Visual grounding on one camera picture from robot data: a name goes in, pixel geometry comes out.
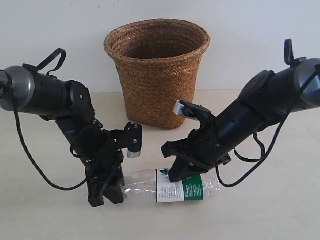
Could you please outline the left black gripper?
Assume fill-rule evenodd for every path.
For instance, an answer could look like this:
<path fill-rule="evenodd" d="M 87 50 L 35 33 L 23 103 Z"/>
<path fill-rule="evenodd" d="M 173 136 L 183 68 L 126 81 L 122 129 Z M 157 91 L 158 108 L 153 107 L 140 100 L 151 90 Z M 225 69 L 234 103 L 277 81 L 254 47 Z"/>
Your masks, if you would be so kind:
<path fill-rule="evenodd" d="M 80 159 L 85 167 L 88 202 L 91 207 L 103 206 L 104 197 L 115 205 L 124 202 L 124 148 L 124 129 L 105 130 L 89 125 L 74 138 L 74 156 Z M 108 182 L 104 192 L 100 181 Z"/>

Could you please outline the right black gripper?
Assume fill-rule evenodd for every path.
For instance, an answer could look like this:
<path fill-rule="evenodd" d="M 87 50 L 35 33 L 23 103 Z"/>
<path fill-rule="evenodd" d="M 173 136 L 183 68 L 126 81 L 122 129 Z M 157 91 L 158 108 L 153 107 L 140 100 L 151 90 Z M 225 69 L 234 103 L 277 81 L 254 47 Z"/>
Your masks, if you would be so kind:
<path fill-rule="evenodd" d="M 179 182 L 229 164 L 232 161 L 231 130 L 230 119 L 215 119 L 192 130 L 186 138 L 167 141 L 161 147 L 163 157 L 176 157 L 168 172 L 169 180 Z"/>

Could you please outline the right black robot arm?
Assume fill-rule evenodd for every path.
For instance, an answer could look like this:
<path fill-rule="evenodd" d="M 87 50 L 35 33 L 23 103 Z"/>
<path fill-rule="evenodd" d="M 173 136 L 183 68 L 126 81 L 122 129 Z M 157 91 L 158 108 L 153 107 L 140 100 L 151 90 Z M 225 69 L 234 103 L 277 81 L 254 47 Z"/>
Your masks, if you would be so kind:
<path fill-rule="evenodd" d="M 263 70 L 253 77 L 239 96 L 218 116 L 207 108 L 179 100 L 177 116 L 200 122 L 188 137 L 168 141 L 165 158 L 174 156 L 168 177 L 173 183 L 205 174 L 231 161 L 229 153 L 248 137 L 279 124 L 292 113 L 320 106 L 320 61 L 300 58 L 283 71 Z"/>

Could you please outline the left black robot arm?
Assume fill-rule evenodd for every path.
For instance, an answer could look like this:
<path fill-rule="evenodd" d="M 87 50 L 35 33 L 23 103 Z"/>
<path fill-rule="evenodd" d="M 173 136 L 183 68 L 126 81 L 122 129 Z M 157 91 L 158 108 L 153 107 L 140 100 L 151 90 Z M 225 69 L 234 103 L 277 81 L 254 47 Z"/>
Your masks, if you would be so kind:
<path fill-rule="evenodd" d="M 88 202 L 124 202 L 123 130 L 106 130 L 96 118 L 89 90 L 75 80 L 62 81 L 28 66 L 0 72 L 0 106 L 5 111 L 39 116 L 56 123 L 85 172 Z"/>

